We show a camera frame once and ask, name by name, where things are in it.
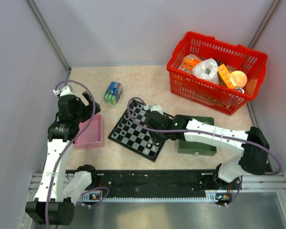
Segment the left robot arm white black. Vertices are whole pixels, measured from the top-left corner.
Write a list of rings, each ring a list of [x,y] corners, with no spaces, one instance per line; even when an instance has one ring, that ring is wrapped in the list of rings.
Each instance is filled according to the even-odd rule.
[[[96,188],[99,182],[92,173],[92,166],[82,166],[73,179],[64,184],[74,141],[84,132],[80,124],[90,123],[101,110],[90,92],[85,91],[82,95],[88,105],[73,92],[59,93],[59,110],[48,128],[47,156],[40,185],[33,201],[28,201],[25,206],[25,212],[34,222],[48,228],[52,225],[70,225],[75,205],[84,190]]]

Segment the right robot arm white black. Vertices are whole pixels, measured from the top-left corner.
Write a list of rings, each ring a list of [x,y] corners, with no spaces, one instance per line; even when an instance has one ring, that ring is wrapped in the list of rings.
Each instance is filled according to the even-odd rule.
[[[219,189],[246,173],[262,176],[266,172],[269,143],[257,127],[237,131],[205,124],[180,114],[169,118],[158,111],[151,111],[144,123],[150,132],[155,133],[152,139],[156,143],[168,139],[183,140],[233,152],[235,157],[216,168],[213,184]]]

